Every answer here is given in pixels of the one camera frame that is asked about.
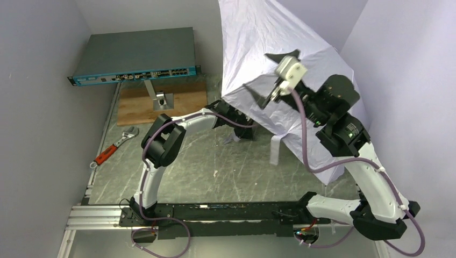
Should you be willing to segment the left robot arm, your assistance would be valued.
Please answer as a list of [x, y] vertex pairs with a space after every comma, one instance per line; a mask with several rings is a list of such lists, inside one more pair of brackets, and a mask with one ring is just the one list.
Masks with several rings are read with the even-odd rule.
[[234, 129], [236, 140], [253, 138], [254, 121], [221, 99], [184, 116], [161, 114], [157, 117], [141, 142], [142, 175], [129, 201], [136, 216], [145, 219], [156, 216], [162, 177], [176, 160], [185, 137], [224, 125]]

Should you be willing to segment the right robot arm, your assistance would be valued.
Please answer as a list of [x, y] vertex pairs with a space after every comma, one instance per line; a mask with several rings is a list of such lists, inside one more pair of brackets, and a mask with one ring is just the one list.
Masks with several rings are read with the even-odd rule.
[[294, 211], [301, 219], [326, 218], [349, 224], [371, 240], [399, 239], [407, 229], [405, 220], [414, 218], [420, 205], [400, 194], [381, 166], [362, 122], [349, 113], [360, 99], [352, 81], [332, 74], [312, 90], [303, 81], [305, 67], [299, 53], [267, 54], [277, 65], [277, 80], [267, 97], [255, 91], [252, 96], [261, 108], [270, 102], [285, 102], [300, 113], [302, 121], [312, 122], [321, 145], [336, 158], [336, 165], [346, 167], [360, 192], [355, 200], [307, 192]]

